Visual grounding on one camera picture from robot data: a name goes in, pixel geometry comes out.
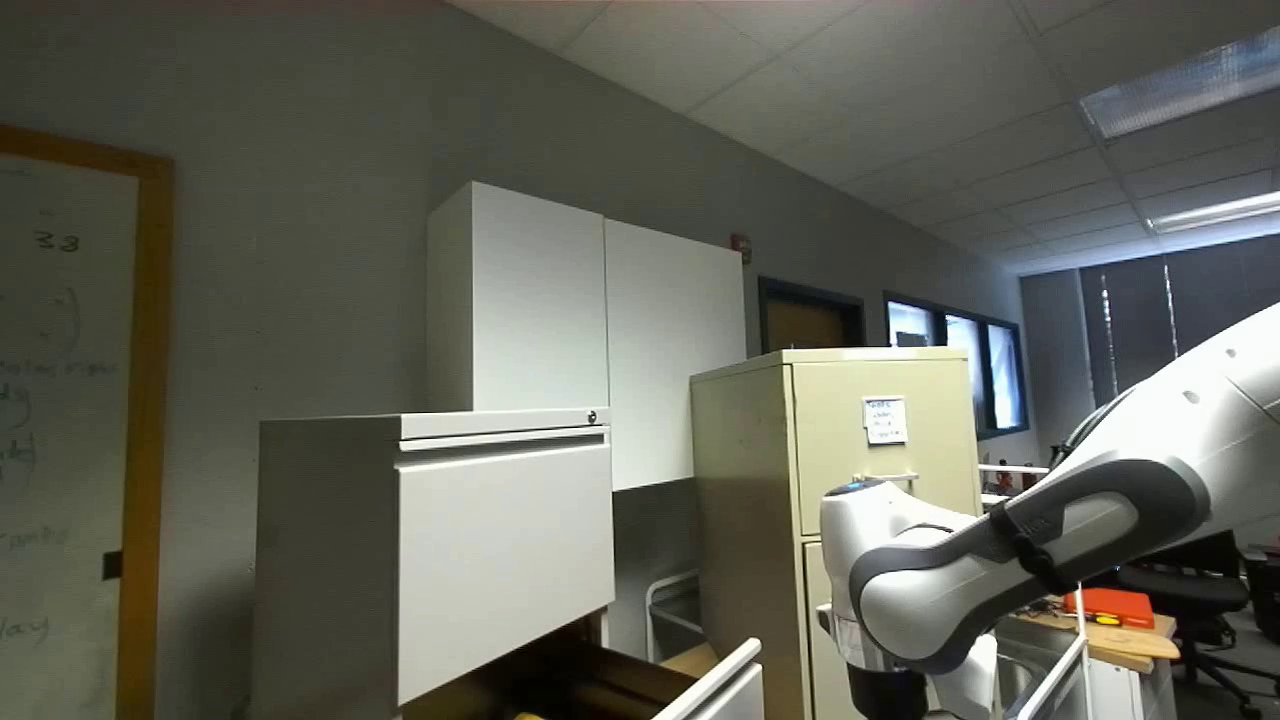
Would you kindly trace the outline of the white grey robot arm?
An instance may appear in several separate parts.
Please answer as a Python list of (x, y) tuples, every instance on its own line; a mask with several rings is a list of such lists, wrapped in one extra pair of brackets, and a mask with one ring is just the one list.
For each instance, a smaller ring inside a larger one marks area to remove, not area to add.
[(1029, 492), (971, 516), (858, 475), (819, 499), (833, 635), (869, 720), (984, 706), (989, 632), (1116, 564), (1280, 512), (1280, 305), (1111, 394)]

